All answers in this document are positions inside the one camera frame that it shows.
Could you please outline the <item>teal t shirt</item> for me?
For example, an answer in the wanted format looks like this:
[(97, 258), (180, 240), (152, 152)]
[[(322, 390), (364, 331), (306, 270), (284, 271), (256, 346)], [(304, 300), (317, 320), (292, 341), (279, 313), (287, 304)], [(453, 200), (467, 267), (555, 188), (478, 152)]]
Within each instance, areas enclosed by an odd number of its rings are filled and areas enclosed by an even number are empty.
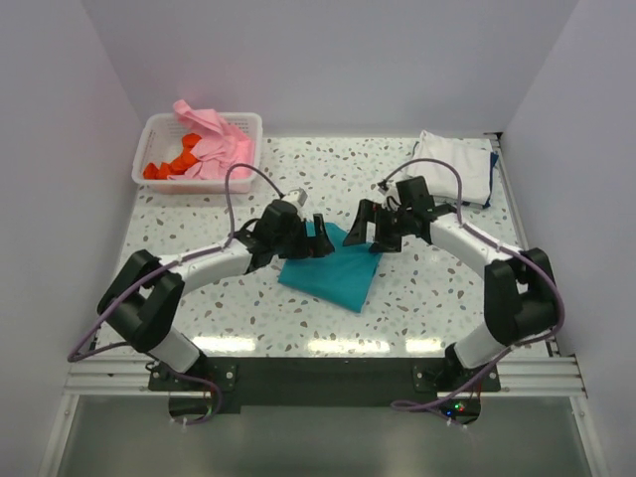
[(322, 258), (286, 260), (278, 282), (361, 313), (383, 255), (369, 252), (368, 243), (343, 246), (347, 233), (333, 223), (325, 228), (335, 251)]

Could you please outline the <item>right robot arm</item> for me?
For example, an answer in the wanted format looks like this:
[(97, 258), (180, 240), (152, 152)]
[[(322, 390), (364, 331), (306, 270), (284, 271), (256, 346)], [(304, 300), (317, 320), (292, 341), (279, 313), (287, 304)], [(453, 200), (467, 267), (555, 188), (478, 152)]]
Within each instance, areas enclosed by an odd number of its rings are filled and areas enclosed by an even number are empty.
[(561, 326), (564, 305), (544, 251), (495, 240), (465, 221), (458, 207), (436, 203), (421, 177), (379, 187), (384, 201), (360, 201), (345, 246), (365, 242), (373, 225), (371, 253), (399, 252), (403, 238), (413, 236), (451, 253), (483, 281), (483, 322), (446, 348), (438, 385), (466, 390), (514, 347), (551, 337)]

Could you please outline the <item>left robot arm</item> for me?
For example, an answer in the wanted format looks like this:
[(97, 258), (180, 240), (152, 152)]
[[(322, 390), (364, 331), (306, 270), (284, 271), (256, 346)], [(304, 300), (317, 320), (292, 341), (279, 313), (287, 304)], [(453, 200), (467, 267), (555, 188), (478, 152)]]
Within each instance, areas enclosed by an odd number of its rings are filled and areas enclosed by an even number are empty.
[(174, 325), (181, 299), (225, 278), (266, 267), (275, 257), (322, 258), (335, 251), (323, 216), (307, 221), (290, 199), (272, 201), (262, 215), (226, 241), (185, 254), (131, 255), (102, 296), (97, 313), (136, 352), (171, 369), (172, 380), (194, 390), (205, 380), (206, 355)]

